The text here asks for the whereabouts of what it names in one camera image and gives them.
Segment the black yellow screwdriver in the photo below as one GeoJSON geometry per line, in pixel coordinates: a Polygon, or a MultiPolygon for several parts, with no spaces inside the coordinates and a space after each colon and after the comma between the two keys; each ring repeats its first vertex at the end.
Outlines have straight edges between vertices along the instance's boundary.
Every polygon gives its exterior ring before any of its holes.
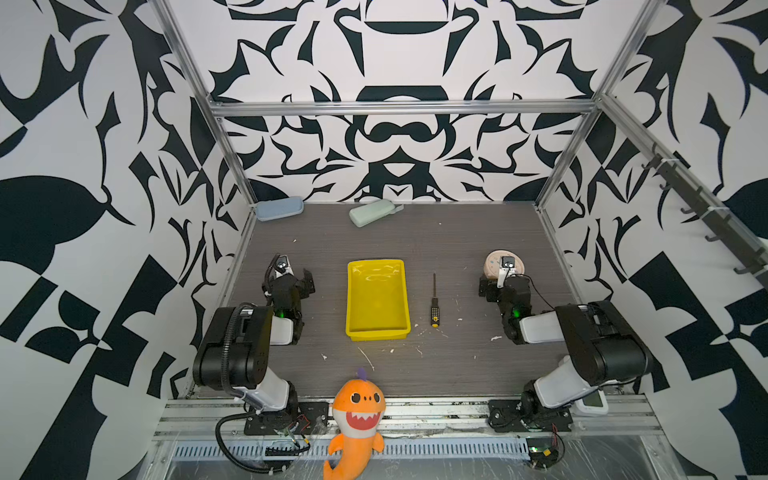
{"type": "Polygon", "coordinates": [[[431,303],[430,303],[430,325],[433,328],[438,328],[440,326],[440,307],[439,307],[439,299],[438,299],[438,296],[437,296],[436,274],[433,274],[433,277],[432,277],[432,297],[431,297],[431,303]]]}

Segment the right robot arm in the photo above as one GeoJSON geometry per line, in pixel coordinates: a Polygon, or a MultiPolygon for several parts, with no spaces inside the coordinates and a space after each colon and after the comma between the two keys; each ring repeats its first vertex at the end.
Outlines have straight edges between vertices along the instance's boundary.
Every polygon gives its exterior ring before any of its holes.
{"type": "Polygon", "coordinates": [[[497,305],[505,335],[517,345],[565,344],[567,355],[550,373],[529,382],[516,417],[530,425],[605,386],[634,383],[652,369],[653,356],[609,301],[566,304],[535,314],[533,281],[525,275],[483,276],[478,294],[497,305]]]}

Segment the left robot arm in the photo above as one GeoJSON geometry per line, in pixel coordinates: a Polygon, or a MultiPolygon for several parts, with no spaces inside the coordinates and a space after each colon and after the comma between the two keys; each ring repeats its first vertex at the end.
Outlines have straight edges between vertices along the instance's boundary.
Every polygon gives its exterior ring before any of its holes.
{"type": "Polygon", "coordinates": [[[301,301],[315,292],[312,273],[291,270],[267,277],[267,304],[244,302],[215,311],[192,365],[197,386],[223,392],[259,412],[292,406],[293,385],[268,365],[270,348],[298,343],[304,327],[301,301]]]}

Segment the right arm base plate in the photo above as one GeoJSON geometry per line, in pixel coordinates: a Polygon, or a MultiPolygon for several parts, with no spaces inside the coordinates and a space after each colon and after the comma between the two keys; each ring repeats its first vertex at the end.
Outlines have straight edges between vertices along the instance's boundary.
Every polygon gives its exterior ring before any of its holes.
{"type": "Polygon", "coordinates": [[[569,432],[573,423],[568,408],[548,409],[532,397],[488,402],[488,425],[496,433],[569,432]]]}

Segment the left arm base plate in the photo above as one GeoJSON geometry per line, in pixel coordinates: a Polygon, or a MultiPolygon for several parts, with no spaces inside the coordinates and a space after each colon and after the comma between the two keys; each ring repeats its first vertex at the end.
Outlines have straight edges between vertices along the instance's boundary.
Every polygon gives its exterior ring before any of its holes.
{"type": "Polygon", "coordinates": [[[246,436],[288,433],[310,435],[327,428],[330,417],[325,401],[300,401],[280,411],[250,414],[245,423],[246,436]]]}

